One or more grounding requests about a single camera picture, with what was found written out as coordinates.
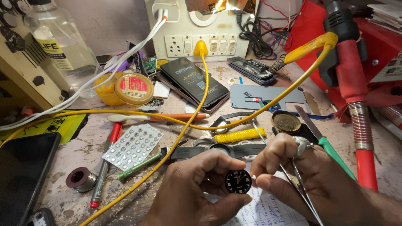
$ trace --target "plastic bottle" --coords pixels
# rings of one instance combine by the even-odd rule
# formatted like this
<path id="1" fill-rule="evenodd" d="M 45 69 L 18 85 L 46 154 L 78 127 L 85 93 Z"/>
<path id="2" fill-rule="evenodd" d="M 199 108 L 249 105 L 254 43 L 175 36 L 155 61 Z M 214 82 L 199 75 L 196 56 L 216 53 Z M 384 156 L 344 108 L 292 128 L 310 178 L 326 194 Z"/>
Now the plastic bottle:
<path id="1" fill-rule="evenodd" d="M 33 9 L 25 16 L 25 25 L 75 91 L 102 72 L 66 9 L 57 7 L 51 0 L 28 2 Z M 82 98 L 94 96 L 95 90 L 81 95 Z"/>

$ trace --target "electrical outlet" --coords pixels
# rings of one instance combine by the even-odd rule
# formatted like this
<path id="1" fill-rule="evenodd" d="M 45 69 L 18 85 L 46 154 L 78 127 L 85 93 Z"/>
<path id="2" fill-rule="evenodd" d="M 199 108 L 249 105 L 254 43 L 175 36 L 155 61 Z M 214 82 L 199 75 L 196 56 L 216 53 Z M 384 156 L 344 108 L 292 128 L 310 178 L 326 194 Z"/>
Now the electrical outlet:
<path id="1" fill-rule="evenodd" d="M 190 34 L 183 35 L 184 57 L 192 57 L 194 47 L 193 37 Z"/>
<path id="2" fill-rule="evenodd" d="M 193 35 L 193 51 L 194 51 L 194 48 L 195 48 L 197 42 L 200 41 L 200 40 L 205 42 L 205 45 L 207 46 L 207 49 L 208 49 L 208 52 L 209 52 L 209 44 L 208 44 L 209 43 L 209 34 Z"/>
<path id="3" fill-rule="evenodd" d="M 165 35 L 166 53 L 169 58 L 184 56 L 182 35 Z"/>
<path id="4" fill-rule="evenodd" d="M 236 52 L 237 45 L 237 34 L 229 34 L 228 36 L 228 50 L 226 51 L 227 56 L 234 56 Z"/>
<path id="5" fill-rule="evenodd" d="M 219 33 L 218 39 L 218 56 L 226 55 L 228 49 L 228 33 Z"/>
<path id="6" fill-rule="evenodd" d="M 217 56 L 218 55 L 218 38 L 219 34 L 213 33 L 209 34 L 209 46 L 208 56 Z"/>

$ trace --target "white charging cable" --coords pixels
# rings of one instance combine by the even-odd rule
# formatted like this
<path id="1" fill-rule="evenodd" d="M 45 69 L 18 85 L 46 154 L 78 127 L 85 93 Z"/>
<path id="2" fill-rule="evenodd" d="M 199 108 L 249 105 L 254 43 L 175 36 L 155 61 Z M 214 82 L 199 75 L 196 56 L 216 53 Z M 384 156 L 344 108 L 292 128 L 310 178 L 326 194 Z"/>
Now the white charging cable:
<path id="1" fill-rule="evenodd" d="M 85 83 L 68 100 L 66 100 L 63 103 L 60 103 L 60 104 L 58 104 L 58 105 L 56 105 L 56 106 L 54 106 L 54 107 L 42 112 L 42 113 L 35 113 L 35 114 L 32 114 L 30 117 L 26 117 L 26 118 L 24 118 L 22 120 L 19 120 L 17 122 L 12 123 L 12 124 L 0 126 L 0 131 L 14 129 L 14 128 L 20 127 L 22 125 L 25 125 L 26 123 L 31 122 L 31 121 L 35 120 L 36 118 L 38 118 L 38 117 L 40 117 L 42 115 L 53 114 L 53 113 L 59 112 L 61 110 L 64 110 L 64 109 L 68 108 L 69 106 L 71 106 L 78 99 L 78 97 L 82 93 L 92 91 L 95 88 L 97 88 L 97 87 L 103 85 L 104 83 L 108 82 L 111 78 L 113 78 L 113 76 L 116 73 L 117 69 L 124 62 L 124 60 L 126 60 L 128 57 L 130 57 L 131 55 L 136 53 L 139 49 L 141 49 L 156 34 L 156 32 L 159 30 L 159 28 L 167 21 L 167 16 L 168 16 L 167 9 L 165 9 L 165 10 L 159 9 L 158 10 L 157 22 L 156 22 L 155 26 L 152 28 L 152 30 L 149 33 L 149 35 L 147 36 L 147 38 L 145 40 L 143 40 L 142 42 L 140 42 L 138 45 L 136 45 L 133 49 L 131 49 L 127 53 L 125 53 L 113 65 L 111 65 L 110 67 L 105 69 L 103 72 L 99 73 L 97 76 L 95 76 L 94 78 L 89 80 L 87 83 Z M 91 87 L 91 88 L 88 88 L 86 90 L 83 90 L 84 88 L 86 88 L 87 86 L 89 86 L 90 84 L 95 82 L 99 77 L 101 77 L 102 75 L 106 74 L 106 72 L 110 71 L 114 67 L 115 67 L 115 69 L 113 70 L 112 74 L 105 81 L 103 81 L 102 83 L 100 83 L 100 84 L 98 84 L 98 85 L 96 85 L 94 87 Z"/>

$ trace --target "handwritten note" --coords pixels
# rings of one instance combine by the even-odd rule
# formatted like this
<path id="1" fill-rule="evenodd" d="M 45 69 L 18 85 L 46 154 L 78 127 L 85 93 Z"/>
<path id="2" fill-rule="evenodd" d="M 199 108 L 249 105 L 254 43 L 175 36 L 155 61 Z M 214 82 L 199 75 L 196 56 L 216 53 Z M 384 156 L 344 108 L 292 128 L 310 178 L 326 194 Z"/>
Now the handwritten note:
<path id="1" fill-rule="evenodd" d="M 251 163 L 247 163 L 246 170 L 250 171 Z M 275 176 L 284 178 L 282 172 Z M 237 215 L 223 226 L 308 226 L 306 219 L 292 208 L 280 202 L 269 192 L 261 188 L 252 187 L 248 193 L 253 201 L 244 206 Z M 205 194 L 207 199 L 215 203 L 222 197 Z"/>

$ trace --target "gray phone back cover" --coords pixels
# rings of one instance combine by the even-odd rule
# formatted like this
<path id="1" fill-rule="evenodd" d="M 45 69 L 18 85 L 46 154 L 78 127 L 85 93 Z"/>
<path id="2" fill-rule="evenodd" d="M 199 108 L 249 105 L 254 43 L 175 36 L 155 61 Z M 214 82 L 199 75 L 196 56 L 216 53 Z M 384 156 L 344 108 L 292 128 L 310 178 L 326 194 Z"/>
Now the gray phone back cover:
<path id="1" fill-rule="evenodd" d="M 233 108 L 242 108 L 242 109 L 253 109 L 259 110 L 261 109 L 260 103 L 257 102 L 246 102 L 245 97 L 247 97 L 244 93 L 248 92 L 251 94 L 251 97 L 261 98 L 263 101 L 269 101 L 275 99 L 281 93 L 283 93 L 287 88 L 285 87 L 273 87 L 273 86 L 252 86 L 252 85 L 240 85 L 233 84 L 230 86 L 230 101 Z M 287 96 L 285 96 L 282 100 L 279 101 L 279 105 L 281 106 L 280 110 L 296 112 L 296 110 L 288 110 L 286 107 L 287 103 L 301 103 L 306 106 L 306 113 L 310 114 L 311 110 L 308 106 L 306 98 L 304 96 L 303 91 L 298 89 L 293 90 Z"/>

